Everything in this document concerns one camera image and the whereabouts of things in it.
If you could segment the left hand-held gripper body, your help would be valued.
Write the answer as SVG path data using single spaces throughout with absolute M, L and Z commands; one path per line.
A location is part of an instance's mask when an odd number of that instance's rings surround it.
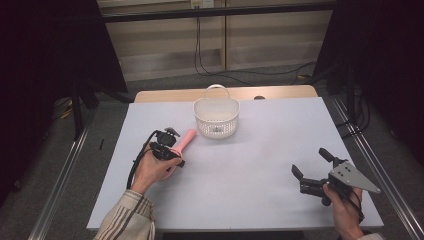
M 180 136 L 172 127 L 165 128 L 163 131 L 156 130 L 153 133 L 155 141 L 150 142 L 149 146 L 153 155 L 159 160 L 171 160 L 177 157 L 172 151 L 172 147 Z

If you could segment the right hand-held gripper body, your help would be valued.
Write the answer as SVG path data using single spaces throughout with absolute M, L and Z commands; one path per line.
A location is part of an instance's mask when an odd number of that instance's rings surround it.
M 381 192 L 374 183 L 348 160 L 339 158 L 333 160 L 333 169 L 328 173 L 325 183 L 332 187 L 341 199 L 349 199 L 354 188 L 377 194 Z

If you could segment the pink hairbrush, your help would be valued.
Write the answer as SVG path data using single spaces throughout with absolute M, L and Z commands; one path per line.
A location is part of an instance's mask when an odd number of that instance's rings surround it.
M 171 157 L 183 157 L 184 148 L 192 141 L 192 139 L 197 135 L 197 132 L 194 129 L 189 129 L 181 141 L 178 143 L 176 147 L 172 147 L 170 149 Z M 162 176 L 162 179 L 166 179 L 173 174 L 176 170 L 176 166 L 170 167 L 166 170 L 165 174 Z

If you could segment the white plastic basket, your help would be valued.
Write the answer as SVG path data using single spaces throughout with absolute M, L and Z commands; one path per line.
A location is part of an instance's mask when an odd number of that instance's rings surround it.
M 214 89 L 221 89 L 225 97 L 208 97 Z M 233 98 L 230 91 L 220 84 L 212 84 L 206 88 L 203 97 L 193 103 L 199 132 L 210 139 L 225 139 L 233 135 L 238 128 L 240 102 Z

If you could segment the person's left hand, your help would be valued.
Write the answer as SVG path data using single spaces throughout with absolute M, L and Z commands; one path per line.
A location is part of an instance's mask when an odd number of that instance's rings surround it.
M 150 150 L 150 146 L 147 146 L 135 171 L 130 189 L 139 194 L 145 194 L 154 183 L 162 179 L 168 168 L 177 166 L 181 162 L 182 159 L 179 157 L 167 161 L 158 160 Z

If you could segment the person's right hand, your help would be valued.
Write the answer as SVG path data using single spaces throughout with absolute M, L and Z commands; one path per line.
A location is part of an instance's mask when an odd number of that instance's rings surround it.
M 323 186 L 324 193 L 332 201 L 333 221 L 336 231 L 342 240 L 358 240 L 364 236 L 359 223 L 360 217 L 357 210 L 346 200 L 342 200 L 338 193 Z

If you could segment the white table cover sheet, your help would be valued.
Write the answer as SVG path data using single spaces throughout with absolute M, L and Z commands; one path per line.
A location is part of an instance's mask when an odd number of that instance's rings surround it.
M 197 135 L 185 165 L 149 188 L 156 227 L 171 231 L 306 230 L 332 226 L 332 211 L 300 192 L 291 168 L 323 179 L 332 166 L 319 151 L 349 153 L 320 97 L 245 100 L 236 132 Z

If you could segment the light wooden table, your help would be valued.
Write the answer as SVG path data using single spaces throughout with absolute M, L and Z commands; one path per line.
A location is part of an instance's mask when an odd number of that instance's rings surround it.
M 310 98 L 317 97 L 314 87 L 310 85 L 295 86 L 260 86 L 260 87 L 230 87 L 230 96 L 238 100 Z M 204 95 L 205 89 L 179 89 L 140 91 L 136 94 L 135 103 L 148 102 L 193 102 Z

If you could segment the black metal stand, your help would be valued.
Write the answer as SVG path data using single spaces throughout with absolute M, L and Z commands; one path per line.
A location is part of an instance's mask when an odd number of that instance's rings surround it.
M 71 100 L 75 126 L 74 140 L 78 140 L 83 131 L 84 124 L 82 119 L 80 96 L 78 92 L 78 83 L 76 81 L 73 82 Z

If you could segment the dark curtain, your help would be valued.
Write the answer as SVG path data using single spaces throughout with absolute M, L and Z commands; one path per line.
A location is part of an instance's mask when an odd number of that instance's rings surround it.
M 0 207 L 42 145 L 54 103 L 127 85 L 97 0 L 0 0 Z
M 353 78 L 424 166 L 424 0 L 335 0 L 314 74 Z

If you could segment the black horizontal bar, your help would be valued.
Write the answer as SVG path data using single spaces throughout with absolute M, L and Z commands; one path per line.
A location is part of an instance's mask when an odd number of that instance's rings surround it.
M 105 14 L 101 17 L 104 23 L 169 20 L 200 17 L 221 17 L 237 15 L 294 13 L 333 10 L 335 2 L 317 2 L 266 6 L 220 7 L 208 9 L 170 10 L 145 13 Z

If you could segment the aluminium floor rail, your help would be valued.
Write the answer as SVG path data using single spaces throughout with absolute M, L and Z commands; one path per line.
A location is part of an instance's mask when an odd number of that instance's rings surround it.
M 84 119 L 85 126 L 82 128 L 82 132 L 73 141 L 71 149 L 65 159 L 62 170 L 53 186 L 53 189 L 39 214 L 37 221 L 32 228 L 32 231 L 28 237 L 28 240 L 45 240 L 49 231 L 50 225 L 59 207 L 60 201 L 64 194 L 65 188 L 69 182 L 72 171 L 82 151 L 88 132 L 94 121 L 96 110 L 89 110 L 87 116 Z
M 373 106 L 359 126 L 348 121 L 340 97 L 329 108 L 354 163 L 382 189 L 371 196 L 384 223 L 380 231 L 387 240 L 424 240 L 424 168 Z

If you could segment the white wall socket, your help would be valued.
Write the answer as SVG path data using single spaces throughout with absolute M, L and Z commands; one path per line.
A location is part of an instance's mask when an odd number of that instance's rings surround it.
M 214 0 L 190 0 L 192 9 L 214 8 Z

